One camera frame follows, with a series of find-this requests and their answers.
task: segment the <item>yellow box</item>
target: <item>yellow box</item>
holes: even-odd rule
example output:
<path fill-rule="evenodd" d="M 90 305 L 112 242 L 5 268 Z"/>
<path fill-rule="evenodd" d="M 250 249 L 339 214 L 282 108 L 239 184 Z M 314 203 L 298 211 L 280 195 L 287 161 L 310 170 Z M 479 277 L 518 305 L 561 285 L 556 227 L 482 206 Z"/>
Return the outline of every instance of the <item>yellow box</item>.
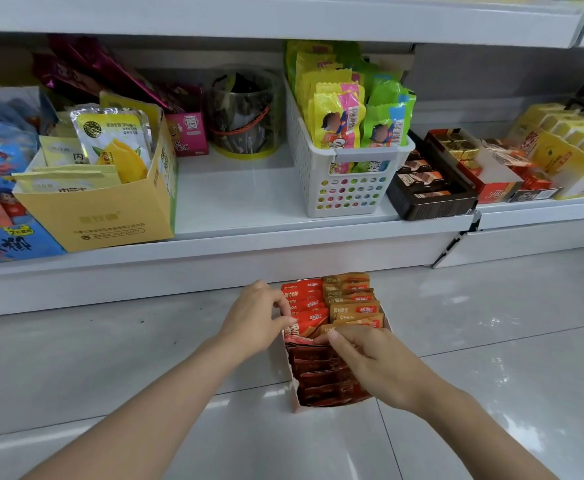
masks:
<path fill-rule="evenodd" d="M 39 151 L 27 171 L 45 166 Z M 174 237 L 176 157 L 165 119 L 147 178 L 105 189 L 24 193 L 15 197 L 66 251 L 86 251 Z"/>
<path fill-rule="evenodd" d="M 584 197 L 584 151 L 560 136 L 538 128 L 536 131 L 532 161 L 552 177 L 557 187 L 564 187 L 555 198 Z"/>

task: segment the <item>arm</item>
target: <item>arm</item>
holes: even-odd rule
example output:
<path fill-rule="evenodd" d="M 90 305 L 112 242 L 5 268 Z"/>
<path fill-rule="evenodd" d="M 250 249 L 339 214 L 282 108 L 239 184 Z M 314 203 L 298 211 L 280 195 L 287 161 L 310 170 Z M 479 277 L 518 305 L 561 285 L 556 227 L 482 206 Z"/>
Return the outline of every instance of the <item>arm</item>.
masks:
<path fill-rule="evenodd" d="M 362 325 L 337 330 L 317 342 L 329 341 L 370 394 L 427 421 L 474 480 L 558 480 L 471 395 L 440 378 L 392 332 Z"/>
<path fill-rule="evenodd" d="M 272 306 L 283 316 L 272 320 Z M 221 382 L 294 323 L 281 290 L 256 282 L 232 305 L 219 333 L 23 480 L 161 478 Z"/>

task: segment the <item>small yellow packet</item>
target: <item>small yellow packet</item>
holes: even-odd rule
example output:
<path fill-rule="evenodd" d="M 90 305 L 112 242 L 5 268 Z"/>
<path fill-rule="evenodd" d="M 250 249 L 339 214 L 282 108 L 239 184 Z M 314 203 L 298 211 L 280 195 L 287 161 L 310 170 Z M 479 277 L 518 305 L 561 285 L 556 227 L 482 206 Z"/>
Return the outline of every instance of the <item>small yellow packet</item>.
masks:
<path fill-rule="evenodd" d="M 121 183 L 143 180 L 151 164 L 147 116 L 136 109 L 79 109 L 70 114 L 91 164 L 114 165 Z"/>
<path fill-rule="evenodd" d="M 88 163 L 88 159 L 81 149 L 81 142 L 76 136 L 71 138 L 39 136 L 39 140 L 43 150 L 43 158 L 48 166 Z"/>
<path fill-rule="evenodd" d="M 322 70 L 312 70 L 310 72 L 306 72 L 301 76 L 301 78 L 301 99 L 298 101 L 298 104 L 303 111 L 304 117 L 306 118 L 308 103 L 309 100 L 314 97 L 314 93 L 316 92 L 316 84 L 329 82 L 352 83 L 352 69 L 336 69 L 332 68 L 332 66 L 328 66 Z"/>
<path fill-rule="evenodd" d="M 24 193 L 67 193 L 104 189 L 120 185 L 116 172 L 101 171 L 29 171 L 12 176 Z"/>
<path fill-rule="evenodd" d="M 360 123 L 365 118 L 365 106 L 356 94 L 317 93 L 314 95 L 312 141 L 323 150 L 360 148 Z"/>
<path fill-rule="evenodd" d="M 296 54 L 296 81 L 293 89 L 297 103 L 301 102 L 299 98 L 301 97 L 303 74 L 323 67 L 336 69 L 337 67 L 343 67 L 343 65 L 336 64 L 336 54 L 307 54 L 305 52 Z"/>
<path fill-rule="evenodd" d="M 156 147 L 156 141 L 159 139 L 159 128 L 161 128 L 161 120 L 163 119 L 163 110 L 158 104 L 137 101 L 109 91 L 101 91 L 99 93 L 99 102 L 103 107 L 118 107 L 120 109 L 129 107 L 145 113 L 150 125 L 152 148 Z"/>

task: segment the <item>orange rope handle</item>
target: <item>orange rope handle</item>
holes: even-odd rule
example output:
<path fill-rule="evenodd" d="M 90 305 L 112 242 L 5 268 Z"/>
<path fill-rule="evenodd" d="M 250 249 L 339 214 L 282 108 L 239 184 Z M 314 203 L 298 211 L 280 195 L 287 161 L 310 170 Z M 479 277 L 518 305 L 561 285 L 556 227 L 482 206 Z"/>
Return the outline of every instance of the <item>orange rope handle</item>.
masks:
<path fill-rule="evenodd" d="M 263 110 L 263 112 L 261 112 L 257 118 L 252 121 L 251 123 L 246 124 L 244 127 L 242 128 L 238 128 L 236 130 L 232 130 L 232 131 L 218 131 L 215 130 L 214 128 L 210 128 L 210 131 L 214 134 L 217 134 L 219 136 L 232 136 L 234 134 L 240 134 L 240 133 L 245 133 L 248 129 L 255 127 L 258 123 L 260 123 L 263 118 L 265 118 L 266 114 L 270 112 L 270 106 L 265 106 L 265 109 Z"/>

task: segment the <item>yellow-green snack packet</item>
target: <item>yellow-green snack packet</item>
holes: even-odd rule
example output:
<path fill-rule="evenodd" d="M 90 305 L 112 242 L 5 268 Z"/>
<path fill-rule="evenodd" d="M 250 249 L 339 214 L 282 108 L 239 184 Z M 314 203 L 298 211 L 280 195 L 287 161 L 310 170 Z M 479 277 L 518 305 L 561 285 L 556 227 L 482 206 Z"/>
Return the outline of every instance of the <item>yellow-green snack packet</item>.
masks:
<path fill-rule="evenodd" d="M 88 159 L 83 154 L 79 138 L 60 138 L 39 136 L 43 158 L 48 166 L 86 164 Z"/>
<path fill-rule="evenodd" d="M 69 193 L 120 185 L 119 175 L 101 171 L 31 171 L 13 173 L 24 193 Z"/>
<path fill-rule="evenodd" d="M 144 114 L 136 109 L 79 109 L 71 113 L 83 153 L 91 164 L 114 165 L 121 183 L 143 180 L 151 165 Z"/>

